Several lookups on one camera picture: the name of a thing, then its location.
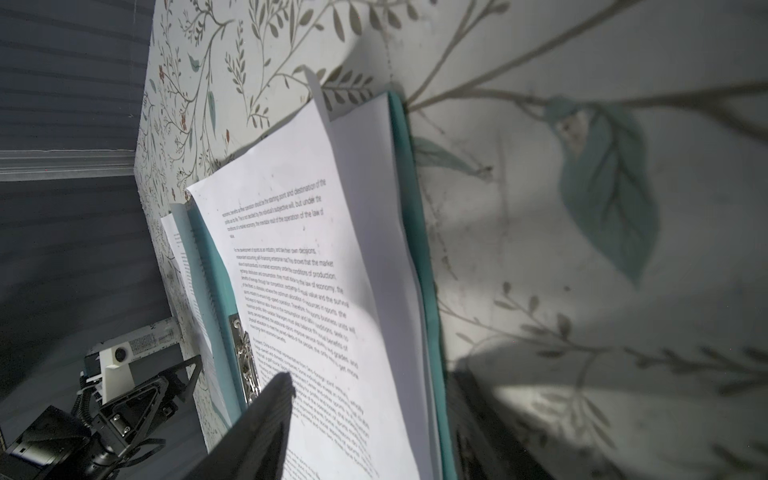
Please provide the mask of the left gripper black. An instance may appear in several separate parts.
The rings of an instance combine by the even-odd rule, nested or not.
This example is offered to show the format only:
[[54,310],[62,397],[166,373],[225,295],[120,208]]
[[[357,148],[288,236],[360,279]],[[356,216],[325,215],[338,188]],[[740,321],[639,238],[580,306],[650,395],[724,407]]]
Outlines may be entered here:
[[94,390],[81,389],[73,408],[50,406],[1,450],[3,479],[115,479],[120,456],[189,400],[202,372],[200,355],[168,369],[98,409]]

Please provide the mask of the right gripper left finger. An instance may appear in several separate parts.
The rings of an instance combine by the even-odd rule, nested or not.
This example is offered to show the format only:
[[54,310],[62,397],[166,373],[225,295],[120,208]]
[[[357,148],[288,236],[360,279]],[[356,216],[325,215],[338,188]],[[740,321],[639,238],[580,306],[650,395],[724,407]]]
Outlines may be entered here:
[[186,477],[282,478],[295,395],[291,374],[276,374],[213,451]]

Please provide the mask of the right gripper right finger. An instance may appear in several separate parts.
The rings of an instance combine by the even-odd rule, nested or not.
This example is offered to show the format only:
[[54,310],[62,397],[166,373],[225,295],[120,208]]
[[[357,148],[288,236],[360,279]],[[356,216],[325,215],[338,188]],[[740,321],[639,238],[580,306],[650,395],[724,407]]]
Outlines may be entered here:
[[551,475],[507,429],[483,397],[472,374],[446,378],[448,421],[460,479],[549,479]]

